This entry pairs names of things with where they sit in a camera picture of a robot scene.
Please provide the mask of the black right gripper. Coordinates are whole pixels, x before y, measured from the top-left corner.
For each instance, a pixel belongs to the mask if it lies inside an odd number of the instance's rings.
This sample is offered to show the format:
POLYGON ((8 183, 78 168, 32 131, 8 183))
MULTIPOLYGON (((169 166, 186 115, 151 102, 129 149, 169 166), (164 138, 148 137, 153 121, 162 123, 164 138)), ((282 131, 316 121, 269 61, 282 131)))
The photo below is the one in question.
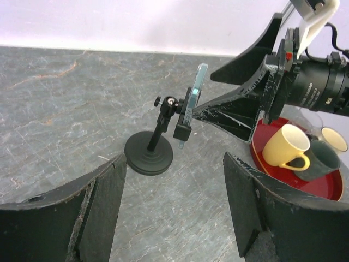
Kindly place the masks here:
POLYGON ((278 64, 262 62, 273 52, 281 22, 282 13, 273 14, 267 28, 248 49, 211 73, 212 81, 241 86, 194 108, 194 119, 250 142, 259 120, 271 124, 279 118, 299 69, 299 28, 286 31, 277 53, 278 64))

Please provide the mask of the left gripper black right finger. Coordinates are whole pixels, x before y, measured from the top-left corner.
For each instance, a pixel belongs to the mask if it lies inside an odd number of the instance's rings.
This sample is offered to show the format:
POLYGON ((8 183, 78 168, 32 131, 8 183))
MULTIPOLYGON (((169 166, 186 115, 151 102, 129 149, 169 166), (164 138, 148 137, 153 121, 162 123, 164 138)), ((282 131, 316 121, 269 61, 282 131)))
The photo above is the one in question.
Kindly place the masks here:
POLYGON ((247 261, 348 261, 348 204, 295 189, 225 153, 239 255, 247 261))

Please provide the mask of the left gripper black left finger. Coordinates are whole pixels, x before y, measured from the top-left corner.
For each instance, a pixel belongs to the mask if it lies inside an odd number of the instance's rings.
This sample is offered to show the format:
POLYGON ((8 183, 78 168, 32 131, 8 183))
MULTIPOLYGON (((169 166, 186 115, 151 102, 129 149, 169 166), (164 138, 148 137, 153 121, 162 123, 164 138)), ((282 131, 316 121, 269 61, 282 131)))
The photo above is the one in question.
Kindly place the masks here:
POLYGON ((1 261, 108 261, 125 155, 21 203, 1 205, 1 261))

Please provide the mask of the black smartphone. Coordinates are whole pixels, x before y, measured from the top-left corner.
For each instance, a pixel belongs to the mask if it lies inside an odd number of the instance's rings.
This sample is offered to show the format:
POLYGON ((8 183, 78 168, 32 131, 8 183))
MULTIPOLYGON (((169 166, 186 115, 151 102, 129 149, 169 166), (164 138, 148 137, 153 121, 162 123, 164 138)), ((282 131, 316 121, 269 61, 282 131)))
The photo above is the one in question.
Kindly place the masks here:
POLYGON ((191 119, 192 119, 192 111, 195 108, 195 106, 197 105, 198 100, 200 98, 201 87, 203 85, 203 81, 204 81, 204 77, 205 77, 205 74, 207 72, 207 69, 208 69, 208 65, 205 63, 201 63, 198 66, 194 84, 193 84, 191 91, 189 92, 189 95, 188 95, 188 101, 186 104, 184 116, 182 117, 182 120, 181 120, 181 125, 186 129, 191 128, 190 124, 191 124, 191 119))

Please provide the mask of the black phone stand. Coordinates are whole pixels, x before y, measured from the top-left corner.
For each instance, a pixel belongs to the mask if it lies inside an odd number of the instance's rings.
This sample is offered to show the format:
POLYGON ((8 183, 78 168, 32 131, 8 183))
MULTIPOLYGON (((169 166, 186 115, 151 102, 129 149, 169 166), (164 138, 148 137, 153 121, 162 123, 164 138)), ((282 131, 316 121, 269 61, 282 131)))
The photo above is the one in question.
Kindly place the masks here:
POLYGON ((176 99, 167 96, 164 99, 157 97, 154 106, 160 105, 157 125, 153 132, 141 131, 132 135, 126 142, 124 154, 127 164, 135 172, 155 176, 164 173, 173 161, 173 150, 168 140, 163 137, 167 132, 171 117, 179 115, 173 137, 180 141, 179 148, 183 148, 187 142, 192 128, 186 129, 181 125, 184 116, 188 95, 192 87, 189 87, 184 99, 176 99))

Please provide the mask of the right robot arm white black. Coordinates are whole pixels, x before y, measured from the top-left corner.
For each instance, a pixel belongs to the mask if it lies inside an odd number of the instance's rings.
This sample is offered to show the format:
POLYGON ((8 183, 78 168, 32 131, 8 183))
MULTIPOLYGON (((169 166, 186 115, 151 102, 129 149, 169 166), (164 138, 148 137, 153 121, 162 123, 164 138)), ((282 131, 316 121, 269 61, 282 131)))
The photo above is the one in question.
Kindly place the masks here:
POLYGON ((282 14, 274 14, 248 49, 211 74, 212 81, 235 85, 235 89, 194 108, 194 119, 250 142, 257 124, 277 120, 285 105, 348 115, 344 56, 338 52, 323 59, 297 56, 298 28, 288 29, 274 52, 281 22, 282 14))

